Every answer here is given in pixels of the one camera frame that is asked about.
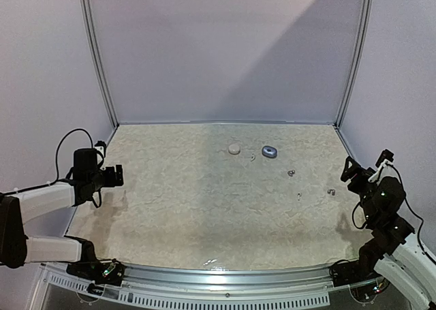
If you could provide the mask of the blue earbud charging case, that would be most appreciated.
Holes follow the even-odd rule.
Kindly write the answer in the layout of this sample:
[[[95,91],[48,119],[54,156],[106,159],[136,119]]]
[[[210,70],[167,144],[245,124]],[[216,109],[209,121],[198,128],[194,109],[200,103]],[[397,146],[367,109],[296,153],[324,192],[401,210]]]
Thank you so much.
[[[264,157],[270,158],[270,159],[274,159],[278,156],[278,151],[275,147],[273,146],[263,146],[262,147],[262,155]]]

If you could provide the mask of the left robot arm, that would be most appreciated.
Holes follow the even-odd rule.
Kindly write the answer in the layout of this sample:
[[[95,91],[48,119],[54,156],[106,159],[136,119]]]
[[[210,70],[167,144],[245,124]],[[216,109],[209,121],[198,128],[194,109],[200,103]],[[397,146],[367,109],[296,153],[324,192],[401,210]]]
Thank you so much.
[[[105,166],[100,147],[78,149],[64,179],[1,194],[1,265],[19,268],[33,262],[69,262],[87,279],[102,271],[91,241],[75,237],[31,237],[25,224],[64,208],[90,202],[102,205],[102,190],[124,183],[120,164]]]

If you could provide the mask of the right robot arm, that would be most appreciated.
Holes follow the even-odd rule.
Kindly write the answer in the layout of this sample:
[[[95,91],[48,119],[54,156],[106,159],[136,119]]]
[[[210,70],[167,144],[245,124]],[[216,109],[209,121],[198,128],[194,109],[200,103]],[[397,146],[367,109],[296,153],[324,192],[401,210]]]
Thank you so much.
[[[358,252],[358,259],[338,261],[330,266],[335,286],[351,285],[381,276],[410,303],[412,309],[435,308],[435,255],[424,247],[420,231],[398,211],[407,201],[393,154],[385,150],[376,169],[363,168],[347,157],[341,180],[358,195],[363,210],[362,229],[372,238]]]

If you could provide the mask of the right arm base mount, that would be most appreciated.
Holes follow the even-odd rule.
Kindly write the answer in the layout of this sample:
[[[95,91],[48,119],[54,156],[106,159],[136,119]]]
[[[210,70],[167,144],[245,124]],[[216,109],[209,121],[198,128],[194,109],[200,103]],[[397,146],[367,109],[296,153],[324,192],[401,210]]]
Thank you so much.
[[[340,287],[368,281],[379,277],[375,272],[364,272],[358,260],[338,260],[329,267],[329,275],[333,286]]]

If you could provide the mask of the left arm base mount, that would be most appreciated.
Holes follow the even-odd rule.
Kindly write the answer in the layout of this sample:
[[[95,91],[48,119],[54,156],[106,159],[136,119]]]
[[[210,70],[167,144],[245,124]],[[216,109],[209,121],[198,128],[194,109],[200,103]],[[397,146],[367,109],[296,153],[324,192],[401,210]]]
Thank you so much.
[[[66,273],[93,281],[96,285],[121,286],[126,266],[118,260],[74,262],[67,265]]]

